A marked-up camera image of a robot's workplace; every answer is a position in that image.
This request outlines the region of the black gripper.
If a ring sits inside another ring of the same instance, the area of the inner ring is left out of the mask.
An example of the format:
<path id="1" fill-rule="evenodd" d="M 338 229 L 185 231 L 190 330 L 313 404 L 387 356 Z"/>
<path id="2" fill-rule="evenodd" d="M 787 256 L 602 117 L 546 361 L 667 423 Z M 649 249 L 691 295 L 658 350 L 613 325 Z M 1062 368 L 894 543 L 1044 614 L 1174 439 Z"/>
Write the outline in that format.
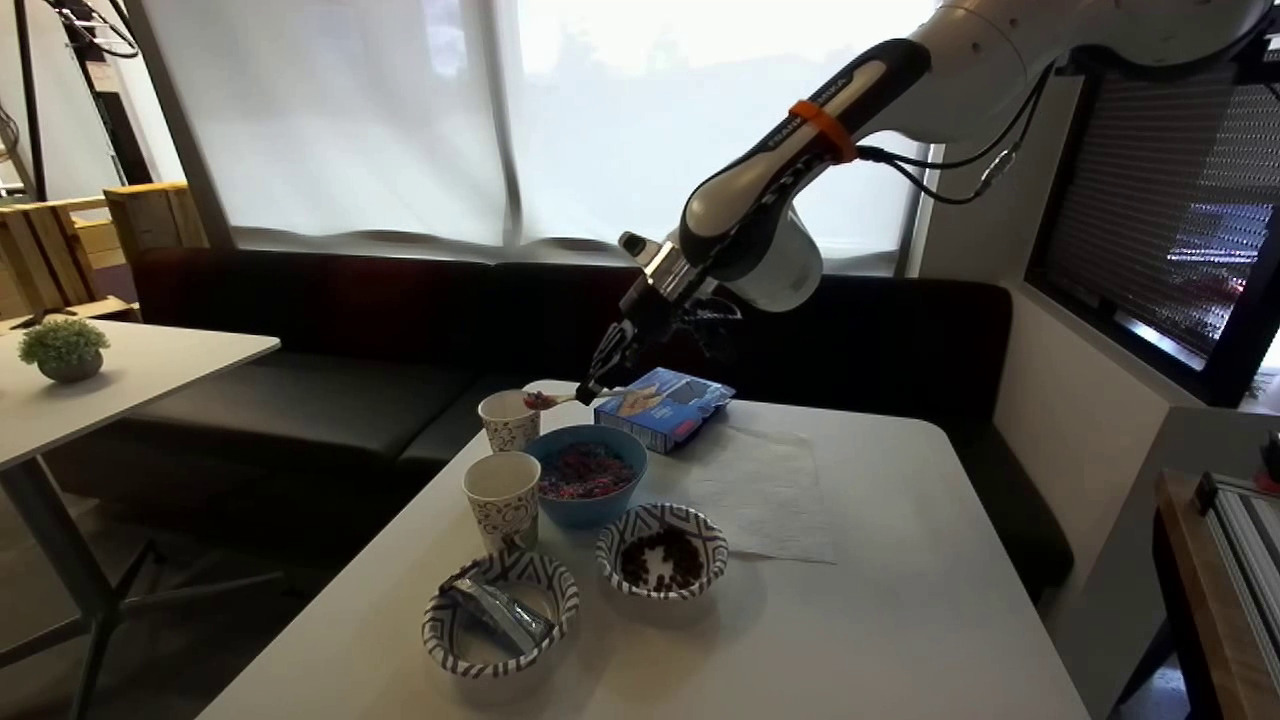
<path id="1" fill-rule="evenodd" d="M 592 404 L 595 395 L 644 376 L 678 330 L 701 331 L 736 317 L 740 305 L 723 292 L 663 301 L 653 290 L 632 290 L 618 301 L 618 317 L 602 330 L 599 345 L 592 350 L 588 373 L 576 385 L 576 401 Z"/>

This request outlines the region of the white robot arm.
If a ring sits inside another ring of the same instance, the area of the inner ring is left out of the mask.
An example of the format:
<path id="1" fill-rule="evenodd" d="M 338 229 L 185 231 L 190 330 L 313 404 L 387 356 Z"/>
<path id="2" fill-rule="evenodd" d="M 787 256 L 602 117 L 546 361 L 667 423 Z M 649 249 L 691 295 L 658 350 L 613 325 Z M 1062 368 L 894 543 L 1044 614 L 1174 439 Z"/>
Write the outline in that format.
<path id="1" fill-rule="evenodd" d="M 876 131 L 957 145 L 1071 57 L 1135 72 L 1187 72 L 1264 28 L 1271 0 L 945 0 L 916 33 L 879 42 L 834 68 L 745 155 L 701 179 L 677 229 L 644 240 L 640 278 L 599 337 L 576 401 L 653 368 L 684 314 L 728 290 L 761 314 L 791 314 L 822 260 L 791 201 L 826 168 L 863 162 Z"/>

